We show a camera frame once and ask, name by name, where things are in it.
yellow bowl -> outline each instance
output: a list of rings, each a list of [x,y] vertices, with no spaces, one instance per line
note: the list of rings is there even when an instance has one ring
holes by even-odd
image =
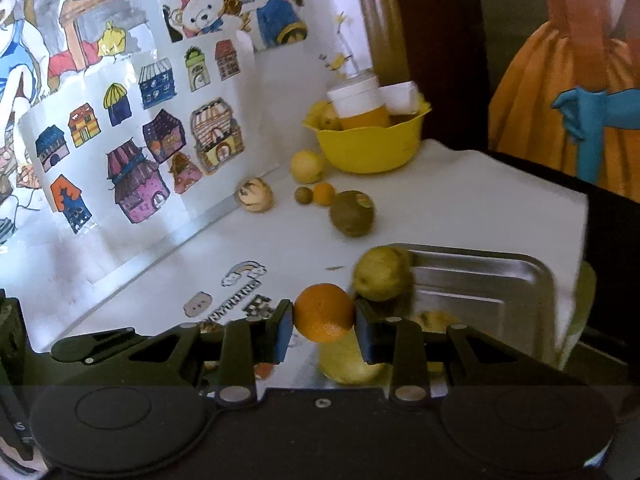
[[[382,173],[408,163],[420,148],[422,122],[431,104],[420,96],[420,111],[390,128],[379,126],[353,130],[321,130],[326,101],[312,106],[303,124],[313,130],[327,160],[349,173]]]

kiwi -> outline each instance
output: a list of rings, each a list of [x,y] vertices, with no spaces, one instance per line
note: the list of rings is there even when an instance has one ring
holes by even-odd
[[[361,191],[338,193],[331,206],[331,223],[351,238],[367,235],[376,219],[373,200]]]

screw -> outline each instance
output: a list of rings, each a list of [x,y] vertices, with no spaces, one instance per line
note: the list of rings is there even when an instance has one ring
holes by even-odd
[[[228,386],[220,390],[218,397],[225,402],[244,402],[251,397],[251,390],[244,386]]]
[[[426,390],[420,386],[400,386],[396,390],[396,397],[404,402],[418,402],[426,396]]]

white table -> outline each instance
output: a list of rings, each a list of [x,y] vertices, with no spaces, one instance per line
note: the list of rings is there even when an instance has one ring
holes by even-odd
[[[452,152],[429,140],[401,170],[355,176],[335,170],[328,180],[339,191],[357,189],[376,203],[372,234],[343,237],[328,210],[299,206],[298,186],[288,174],[272,182],[277,203],[266,214],[235,210],[148,270],[69,335],[135,327],[156,334],[188,321],[182,306],[199,291],[214,307],[244,285],[223,287],[223,276],[238,263],[260,263],[267,273],[254,294],[295,300],[307,286],[350,284],[351,269],[373,246],[413,243],[528,254],[549,267],[556,285],[556,346],[561,348],[574,312],[574,288],[582,261],[587,215],[585,196],[495,162],[477,152]],[[240,308],[221,322],[244,316]],[[290,352],[287,377],[312,351]]]

yellow fruit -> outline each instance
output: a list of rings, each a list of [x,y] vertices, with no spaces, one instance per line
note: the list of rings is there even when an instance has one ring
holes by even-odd
[[[314,204],[329,207],[335,198],[335,187],[328,182],[314,186]]]
[[[453,317],[451,314],[447,314],[441,310],[421,312],[414,316],[414,321],[422,327],[424,332],[441,334],[447,331],[447,326],[460,322],[457,317]]]
[[[349,333],[354,321],[353,299],[331,283],[306,288],[293,306],[293,324],[314,343],[337,341]]]
[[[353,269],[353,288],[369,301],[388,301],[411,287],[410,257],[393,247],[375,247]]]
[[[341,130],[340,126],[340,118],[338,117],[338,112],[335,111],[334,106],[329,103],[322,114],[320,115],[320,129],[321,130]]]
[[[291,174],[300,184],[314,184],[322,180],[324,160],[321,155],[304,150],[291,158]]]
[[[294,195],[296,202],[300,205],[309,205],[314,200],[314,192],[308,187],[299,187]]]
[[[367,384],[385,368],[384,364],[368,365],[362,359],[355,332],[334,343],[320,345],[318,367],[338,384]]]

